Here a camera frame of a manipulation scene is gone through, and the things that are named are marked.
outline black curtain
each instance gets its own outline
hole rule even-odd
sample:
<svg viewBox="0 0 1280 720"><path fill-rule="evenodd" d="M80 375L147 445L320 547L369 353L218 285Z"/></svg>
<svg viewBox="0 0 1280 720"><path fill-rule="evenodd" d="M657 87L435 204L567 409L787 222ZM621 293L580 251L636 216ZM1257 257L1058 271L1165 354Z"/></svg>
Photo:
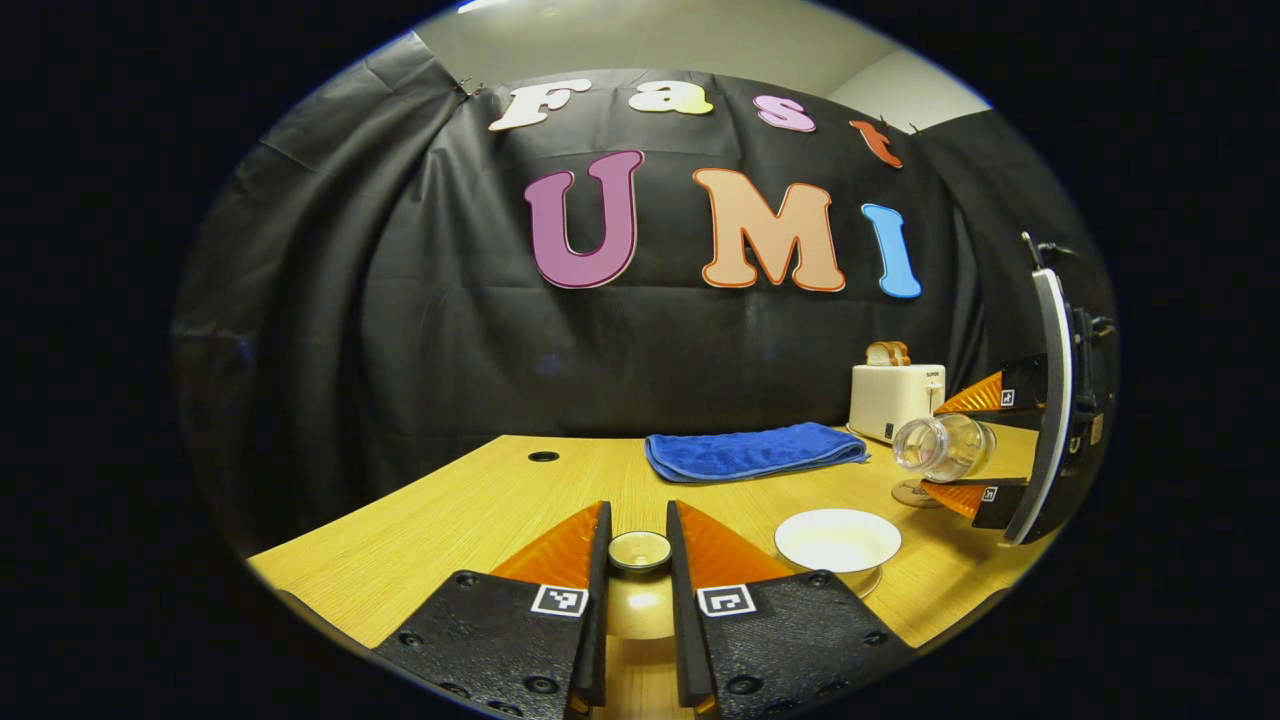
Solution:
<svg viewBox="0 0 1280 720"><path fill-rule="evenodd" d="M579 77L591 90L545 122L488 129L513 87ZM701 86L714 110L630 108L654 79ZM817 131L762 122L758 95L800 102ZM872 122L904 167L873 155L850 120ZM986 132L977 145L965 122ZM1023 318L1034 302L1021 300L1030 264L1015 229L1043 200L1036 188L1005 192L1009 161L1036 160L998 123L983 113L910 136L786 88L644 69L467 95L410 33L297 105L209 213L173 323L197 475L233 542L257 552L499 434L842 424L849 369L877 340L945 364L956 392L1042 348L1038 323ZM568 236L589 251L603 227L586 168L620 150L645 154L628 269L596 288L548 283L525 187L573 172ZM712 214L699 168L746 174L773 210L792 183L826 190L846 287L773 286L763 272L748 288L707 284ZM864 204L904 217L919 297L879 288Z"/></svg>

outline orange triangular pad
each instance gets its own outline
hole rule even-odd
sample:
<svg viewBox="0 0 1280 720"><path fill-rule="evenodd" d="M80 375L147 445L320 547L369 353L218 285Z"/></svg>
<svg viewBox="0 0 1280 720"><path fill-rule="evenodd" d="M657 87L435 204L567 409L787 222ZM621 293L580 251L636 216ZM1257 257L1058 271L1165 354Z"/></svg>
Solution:
<svg viewBox="0 0 1280 720"><path fill-rule="evenodd" d="M1000 389L1002 379L1004 379L1004 373L996 373L989 378L978 380L978 383L961 389L950 400L947 400L942 405L938 405L937 410L934 410L933 414L942 415L945 413L978 413L984 410L1000 410Z"/></svg>
<svg viewBox="0 0 1280 720"><path fill-rule="evenodd" d="M934 483L920 483L920 487L933 500L970 520L978 516L978 505L982 503L982 493L987 489L984 486L938 486Z"/></svg>
<svg viewBox="0 0 1280 720"><path fill-rule="evenodd" d="M676 509L680 512L680 527L685 532L689 579L694 591L758 583L796 574L701 510L678 500Z"/></svg>
<svg viewBox="0 0 1280 720"><path fill-rule="evenodd" d="M586 589L591 542L603 502L582 509L498 565L492 573L508 580Z"/></svg>

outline folded towel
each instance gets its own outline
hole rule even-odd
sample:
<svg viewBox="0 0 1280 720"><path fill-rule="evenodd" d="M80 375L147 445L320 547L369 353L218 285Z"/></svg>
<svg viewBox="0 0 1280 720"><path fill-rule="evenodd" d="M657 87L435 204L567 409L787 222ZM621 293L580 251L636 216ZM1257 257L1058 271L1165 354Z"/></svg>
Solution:
<svg viewBox="0 0 1280 720"><path fill-rule="evenodd" d="M649 436L644 452L673 483L742 480L870 457L858 437L818 423L758 433Z"/></svg>

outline white toaster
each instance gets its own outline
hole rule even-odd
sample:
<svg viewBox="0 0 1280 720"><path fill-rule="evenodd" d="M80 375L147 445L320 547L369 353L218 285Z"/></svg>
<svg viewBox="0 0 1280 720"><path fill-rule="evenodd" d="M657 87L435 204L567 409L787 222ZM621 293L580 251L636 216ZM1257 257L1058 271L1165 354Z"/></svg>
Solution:
<svg viewBox="0 0 1280 720"><path fill-rule="evenodd" d="M946 384L943 365L855 365L849 429L891 443L904 424L933 416Z"/></svg>

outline clear jar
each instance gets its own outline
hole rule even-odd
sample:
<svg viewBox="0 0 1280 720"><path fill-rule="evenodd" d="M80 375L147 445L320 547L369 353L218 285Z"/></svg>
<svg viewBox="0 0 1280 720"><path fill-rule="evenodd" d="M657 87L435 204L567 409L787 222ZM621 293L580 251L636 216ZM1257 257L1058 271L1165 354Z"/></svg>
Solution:
<svg viewBox="0 0 1280 720"><path fill-rule="evenodd" d="M996 433L966 415L919 418L893 438L893 459L904 470L940 483L960 479L987 465Z"/></svg>

